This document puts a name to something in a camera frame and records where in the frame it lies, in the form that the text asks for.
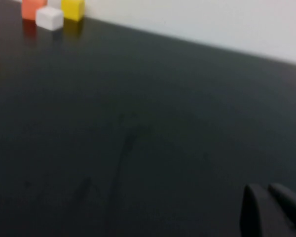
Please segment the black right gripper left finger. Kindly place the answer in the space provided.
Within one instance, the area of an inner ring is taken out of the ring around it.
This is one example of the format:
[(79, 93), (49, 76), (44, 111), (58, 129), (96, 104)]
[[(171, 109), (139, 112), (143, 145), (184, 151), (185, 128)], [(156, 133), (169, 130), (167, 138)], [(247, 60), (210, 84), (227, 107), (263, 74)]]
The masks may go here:
[(240, 231), (243, 237), (296, 237), (296, 229), (267, 189), (245, 186)]

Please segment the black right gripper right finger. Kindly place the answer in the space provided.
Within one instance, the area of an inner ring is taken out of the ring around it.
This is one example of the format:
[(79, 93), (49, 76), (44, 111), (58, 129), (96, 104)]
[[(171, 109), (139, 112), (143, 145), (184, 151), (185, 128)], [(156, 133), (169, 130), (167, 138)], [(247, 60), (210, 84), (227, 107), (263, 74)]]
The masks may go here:
[(269, 184), (268, 191), (296, 229), (296, 193), (279, 183)]

